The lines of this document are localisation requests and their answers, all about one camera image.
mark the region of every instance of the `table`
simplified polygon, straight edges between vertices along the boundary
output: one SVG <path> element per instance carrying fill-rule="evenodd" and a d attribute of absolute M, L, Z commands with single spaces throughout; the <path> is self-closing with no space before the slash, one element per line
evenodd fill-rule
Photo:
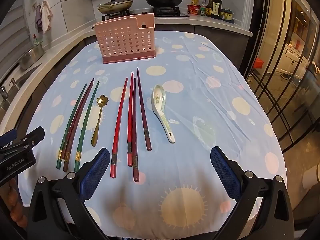
<path fill-rule="evenodd" d="M 37 163 L 18 176 L 25 206 L 30 205 L 37 179 L 60 179 L 58 150 L 73 105 L 85 83 L 100 81 L 97 96 L 110 99 L 103 108 L 98 143 L 91 146 L 99 107 L 93 104 L 84 137 L 81 163 L 91 161 L 105 147 L 111 152 L 124 80 L 140 69 L 152 151 L 145 145 L 139 103 L 137 140 L 140 182 L 133 182 L 127 166 L 127 85 L 120 128 L 117 177 L 108 167 L 93 197 L 85 202 L 108 236 L 177 239 L 217 231 L 235 201 L 229 199 L 210 162 L 218 145 L 241 168 L 258 177 L 281 175 L 286 182 L 282 152 L 270 121 L 244 78 L 207 38 L 193 33 L 155 32 L 155 58 L 103 64 L 97 43 L 86 46 L 60 73 L 34 114 L 28 132 L 38 126 L 45 138 L 34 148 Z M 166 91 L 165 114 L 176 142 L 171 144 L 151 109 L 153 87 Z M 78 138 L 93 89 L 76 132 L 69 170 L 73 171 Z M 259 209 L 256 201 L 252 218 Z M 72 221 L 61 203 L 67 221 Z"/>

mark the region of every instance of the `gold spoon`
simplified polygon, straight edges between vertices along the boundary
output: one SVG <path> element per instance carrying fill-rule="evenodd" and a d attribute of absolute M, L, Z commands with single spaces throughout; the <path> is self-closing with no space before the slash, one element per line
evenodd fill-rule
<path fill-rule="evenodd" d="M 97 98 L 97 103 L 98 106 L 100 107 L 100 114 L 99 114 L 99 119 L 98 119 L 98 123 L 97 126 L 94 130 L 94 133 L 92 135 L 92 139 L 91 139 L 91 145 L 93 147 L 96 146 L 97 141 L 98 141 L 98 132 L 99 132 L 99 125 L 100 125 L 100 118 L 101 118 L 101 113 L 102 113 L 102 108 L 108 103 L 109 99 L 108 97 L 105 97 L 104 95 L 101 95 L 99 98 Z"/>

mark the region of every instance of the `hanging towel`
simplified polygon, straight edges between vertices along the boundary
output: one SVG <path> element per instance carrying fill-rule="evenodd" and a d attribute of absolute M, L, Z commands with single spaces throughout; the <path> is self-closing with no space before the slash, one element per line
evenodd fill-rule
<path fill-rule="evenodd" d="M 38 32 L 42 32 L 42 20 L 41 20 L 41 13 L 40 13 L 41 5 L 38 4 L 37 9 L 36 9 L 36 30 Z"/>
<path fill-rule="evenodd" d="M 50 5 L 47 0 L 44 0 L 42 2 L 40 12 L 41 12 L 42 30 L 43 30 L 43 33 L 45 34 L 46 31 L 50 30 L 51 28 L 50 24 L 53 17 Z"/>

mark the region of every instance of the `red chopstick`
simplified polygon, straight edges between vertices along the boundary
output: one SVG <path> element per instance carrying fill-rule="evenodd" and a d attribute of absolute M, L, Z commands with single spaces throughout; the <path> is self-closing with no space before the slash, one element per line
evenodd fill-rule
<path fill-rule="evenodd" d="M 110 167 L 110 177 L 113 178 L 113 179 L 116 177 L 118 142 L 119 142 L 119 133 L 120 133 L 120 122 L 121 122 L 121 114 L 122 114 L 125 90 L 127 88 L 127 82 L 128 82 L 128 78 L 125 79 L 125 83 L 124 83 L 124 87 L 123 87 L 120 106 L 119 106 L 119 111 L 118 111 L 118 117 L 117 117 L 117 122 L 116 122 L 115 136 L 113 138 L 113 147 L 112 147 L 112 155 L 111 155 L 111 167 Z"/>
<path fill-rule="evenodd" d="M 133 73 L 131 73 L 129 110 L 128 110 L 128 166 L 132 167 L 132 91 L 133 89 Z"/>
<path fill-rule="evenodd" d="M 137 148 L 137 123 L 136 123 L 136 78 L 134 78 L 133 85 L 133 104 L 132 104 L 132 167 L 133 180 L 139 181 L 138 168 L 138 148 Z"/>
<path fill-rule="evenodd" d="M 141 82 L 140 82 L 140 75 L 139 75 L 139 69 L 138 68 L 137 68 L 137 76 L 138 76 L 139 97 L 140 97 L 140 107 L 141 107 L 141 114 L 142 114 L 142 124 L 143 124 L 143 130 L 144 130 L 144 137 L 146 139 L 147 150 L 151 151 L 151 149 L 152 149 L 151 148 L 151 141 L 150 141 L 150 135 L 149 135 L 149 130 L 148 130 L 146 111 L 144 109 L 144 104 L 143 104 Z"/>
<path fill-rule="evenodd" d="M 81 113 L 83 111 L 83 108 L 84 108 L 84 105 L 88 99 L 88 96 L 90 94 L 90 90 L 93 86 L 93 80 L 92 82 L 90 83 L 86 93 L 84 94 L 84 97 L 83 97 L 83 101 L 81 102 L 81 105 L 79 106 L 79 113 L 77 116 L 74 117 L 74 128 L 71 130 L 71 134 L 70 134 L 70 137 L 67 141 L 67 146 L 66 146 L 66 155 L 65 155 L 65 160 L 64 160 L 64 164 L 63 164 L 63 171 L 64 172 L 68 172 L 68 167 L 69 167 L 69 160 L 70 160 L 70 155 L 71 155 L 71 149 L 72 149 L 72 144 L 73 144 L 73 140 L 75 138 L 75 134 L 76 134 L 76 130 L 77 130 L 77 126 L 78 126 L 78 123 L 79 123 L 79 120 L 80 120 L 80 116 L 81 116 Z"/>
<path fill-rule="evenodd" d="M 86 94 L 89 95 L 89 92 L 90 92 L 90 89 L 91 89 L 90 86 L 91 86 L 91 87 L 93 86 L 93 81 L 94 81 L 94 78 L 92 79 L 89 87 L 87 88 L 86 92 L 84 93 L 84 96 L 83 96 L 83 98 L 81 99 L 81 102 L 80 102 L 80 104 L 79 104 L 79 106 L 78 106 L 78 109 L 77 109 L 77 111 L 76 111 L 76 113 L 75 113 L 75 115 L 74 115 L 74 117 L 73 117 L 72 123 L 71 123 L 71 125 L 70 125 L 70 127 L 69 127 L 69 130 L 68 130 L 68 133 L 67 133 L 67 136 L 66 136 L 66 140 L 65 140 L 65 142 L 64 142 L 64 146 L 63 146 L 62 152 L 61 152 L 61 158 L 62 158 L 62 159 L 65 159 L 66 148 L 67 148 L 67 145 L 68 145 L 68 141 L 70 140 L 71 132 L 72 132 L 72 130 L 75 128 L 76 118 L 77 118 L 77 116 L 78 116 L 79 113 L 80 113 L 80 107 L 81 107 L 81 105 L 82 105 L 83 103 L 85 103 L 85 101 L 87 100 L 87 99 L 85 99 L 85 95 L 86 95 Z"/>

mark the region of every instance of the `white towel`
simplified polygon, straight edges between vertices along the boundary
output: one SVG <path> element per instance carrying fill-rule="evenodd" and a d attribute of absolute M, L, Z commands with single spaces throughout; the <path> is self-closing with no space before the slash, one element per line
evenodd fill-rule
<path fill-rule="evenodd" d="M 50 24 L 53 17 L 50 5 L 47 0 L 44 0 L 42 2 L 40 12 L 41 12 L 42 30 L 43 30 L 43 33 L 45 34 L 46 31 L 50 30 L 51 28 Z"/>

